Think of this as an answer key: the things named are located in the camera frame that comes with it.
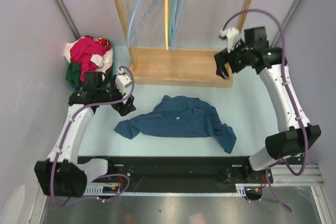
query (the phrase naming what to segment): wooden rack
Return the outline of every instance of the wooden rack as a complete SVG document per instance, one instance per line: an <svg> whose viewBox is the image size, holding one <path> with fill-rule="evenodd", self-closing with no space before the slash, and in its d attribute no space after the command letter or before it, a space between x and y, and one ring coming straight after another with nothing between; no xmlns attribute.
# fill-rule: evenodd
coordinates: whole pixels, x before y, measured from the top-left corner
<svg viewBox="0 0 336 224"><path fill-rule="evenodd" d="M129 21L122 0L114 0L122 30L127 38ZM242 10L249 9L252 0L244 0ZM240 15L237 28L241 31L247 14ZM175 86L200 86L230 88L233 76L230 66L225 67L229 78L216 75L214 55L218 50L175 49L173 53L165 48L135 47L131 45L131 70L138 84Z"/></svg>

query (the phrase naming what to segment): wall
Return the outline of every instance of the wall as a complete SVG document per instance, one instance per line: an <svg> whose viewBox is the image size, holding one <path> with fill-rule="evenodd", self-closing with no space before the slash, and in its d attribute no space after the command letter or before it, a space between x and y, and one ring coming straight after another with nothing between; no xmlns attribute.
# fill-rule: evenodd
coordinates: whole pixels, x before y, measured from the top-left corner
<svg viewBox="0 0 336 224"><path fill-rule="evenodd" d="M24 223L37 183L34 165L46 158L66 116L63 50L74 38L53 0L0 0L0 5L0 212L25 185L18 221ZM14 223L2 217L0 223Z"/></svg>
<svg viewBox="0 0 336 224"><path fill-rule="evenodd" d="M336 209L336 2L303 0L286 30L287 59L296 93L322 135L309 152L318 163Z"/></svg>
<svg viewBox="0 0 336 224"><path fill-rule="evenodd" d="M124 0L129 20L137 1ZM136 16L137 21L151 1L143 0ZM292 2L293 0L253 0L251 7L266 9L283 20ZM111 39L116 46L125 45L114 0L64 0L64 3L82 35L103 36ZM243 0L187 0L177 46L222 45L223 42L218 39L219 30L231 15L241 9L242 3ZM163 21L163 1L161 1L134 43L142 46L163 46ZM256 25L266 25L272 41L277 32L272 21L258 14L249 15L245 27Z"/></svg>

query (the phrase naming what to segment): cable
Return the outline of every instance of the cable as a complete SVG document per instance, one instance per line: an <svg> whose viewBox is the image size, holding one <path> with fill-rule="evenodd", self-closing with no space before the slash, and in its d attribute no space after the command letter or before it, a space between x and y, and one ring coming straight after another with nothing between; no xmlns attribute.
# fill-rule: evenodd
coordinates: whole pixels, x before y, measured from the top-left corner
<svg viewBox="0 0 336 224"><path fill-rule="evenodd" d="M74 113L74 115L72 116L72 120L70 120L69 121L69 123L68 123L68 125L67 125L67 127L65 128L65 130L64 130L64 134L63 134L63 136L62 136L62 139L61 139L61 142L60 142L60 144L59 144L59 149L58 149L58 152L56 153L56 156L55 156L55 158L54 158L54 162L52 163L52 167L51 167L51 177L50 177L50 196L51 196L51 199L52 199L52 201L54 202L54 204L55 204L55 206L57 206L57 207L63 207L63 206L65 206L66 205L66 203L69 201L69 199L70 199L70 197L65 201L65 202L63 202L61 205L59 205L57 202L56 202L56 199L55 199L55 192L54 192L54 180L55 180L55 171L56 171L56 165L57 165L57 161L58 161L58 158L59 158L59 155L60 155L60 153L61 153L61 150L62 150L62 148L63 148L63 145L64 145L64 142L65 142L65 139L66 139L66 136L67 136L67 134L68 134L68 132L69 132L69 130L70 130L70 127L71 127L71 125L72 125L72 123L75 121L75 119L76 119L76 116L78 116L78 114L80 113L80 112L82 112L84 109L87 109L87 108L90 108L90 107L93 107L93 106L102 106L102 105L113 105L113 104L116 104L116 103L120 103L120 102L123 102L123 101L126 101L129 97L131 97L131 95L133 94L133 91L134 91L134 76L133 76L133 73L131 72L131 70L130 69L128 69L127 67L124 67L124 66L121 66L120 68L119 68L119 70L120 69L125 69L129 74L130 74L130 76L131 76L131 80L132 80L132 88L131 88L131 91L130 91L130 93L126 96L126 97L124 97L124 98L122 98L122 99L120 99L120 100L118 100L118 101L113 101L113 102L98 102L98 103L92 103L92 104L87 104L87 105L85 105L85 106L83 106L83 107L81 107L79 110L77 110L75 113Z"/></svg>
<svg viewBox="0 0 336 224"><path fill-rule="evenodd" d="M279 161L276 161L274 164L270 165L269 167L267 167L266 169L266 180L267 180L267 183L269 185L269 188L270 190L272 191L272 193L274 194L274 197L276 198L276 200L274 199L264 199L264 201L276 201L278 202L286 211L288 212L292 212L292 209L290 207L288 207L286 204L284 204L283 202L281 202L281 200L279 199L278 195L276 194L276 192L274 191L274 189L272 188L272 185L268 179L268 170L274 166L276 166L277 164L280 164L281 162L284 162L285 165L288 167L288 169L290 170L290 172L295 175L295 176L300 176L306 169L306 164L307 164L307 159L308 159L308 136L307 136L307 133L306 133L306 129L303 125L303 122L302 122L302 119L300 117L300 112L299 112L299 109L297 107L297 104L295 102L295 99L293 97L293 94L288 86L288 82L287 82L287 79L286 79L286 73L285 73L285 62L286 62L286 44L285 44L285 36L284 36L284 31L281 27L281 24L280 22L276 19L275 16L273 16L271 13L265 11L265 10L261 10L261 9L248 9L248 10L243 10L241 12L238 12L236 13L235 15L233 15L231 18L228 19L228 21L225 23L224 27L223 27L223 30L225 30L226 26L229 24L229 22L234 19L235 17L239 16L240 14L243 14L243 13L247 13L247 12L257 12L257 13L262 13L268 17L270 17L275 23L276 25L278 26L278 29L279 29L279 32L280 32L280 37L281 37L281 43L282 43L282 56L281 56L281 77L282 77L282 81L283 81L283 85L285 86L286 88L286 91L288 93L288 97L290 99L290 102L294 108L294 111L295 111L295 115L297 117L297 121L300 125L300 128L302 130L302 133L303 133L303 140L304 140L304 143L305 143L305 148L304 148L304 156L303 156L303 163L302 163L302 166L300 168L300 171L298 171L297 173L290 167L290 165L288 164L288 162L286 160L279 160Z"/></svg>

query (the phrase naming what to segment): light blue hanger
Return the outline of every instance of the light blue hanger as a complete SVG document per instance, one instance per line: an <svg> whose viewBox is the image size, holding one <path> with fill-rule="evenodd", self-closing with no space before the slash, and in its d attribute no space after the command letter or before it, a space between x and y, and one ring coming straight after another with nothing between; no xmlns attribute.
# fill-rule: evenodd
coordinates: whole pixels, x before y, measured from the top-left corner
<svg viewBox="0 0 336 224"><path fill-rule="evenodd" d="M152 3L147 7L147 12L146 13L143 13L141 15L142 17L142 21L138 21L137 23L137 27L138 29L132 29L132 26L133 26L133 22L134 22L134 19L135 19L135 15L139 9L139 6L141 4L141 1L142 0L138 0L138 2L136 3L135 5L135 8L134 8L134 11L133 11L133 14L132 14L132 18L131 18L131 22L130 22L130 26L128 28L128 32L127 32L127 48L130 48L131 44L133 43L134 41L134 38L135 36L140 32L140 29L141 27L144 25L146 19L149 17L150 13L153 11L154 7L156 6L156 4L158 3L159 0L153 0Z"/></svg>
<svg viewBox="0 0 336 224"><path fill-rule="evenodd" d="M174 0L172 1L170 18L169 18L169 46L170 51L174 52L177 35L179 34L181 20L184 14L184 7L186 0Z"/></svg>

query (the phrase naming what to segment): blue shirt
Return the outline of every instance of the blue shirt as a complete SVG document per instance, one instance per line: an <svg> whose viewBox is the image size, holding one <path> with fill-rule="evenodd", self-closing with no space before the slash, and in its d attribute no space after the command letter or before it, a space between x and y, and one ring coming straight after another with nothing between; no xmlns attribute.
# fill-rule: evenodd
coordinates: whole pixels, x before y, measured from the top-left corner
<svg viewBox="0 0 336 224"><path fill-rule="evenodd" d="M233 129L222 124L216 108L199 98L165 95L152 112L120 122L114 129L133 139L140 132L159 137L215 137L231 153L236 143Z"/></svg>

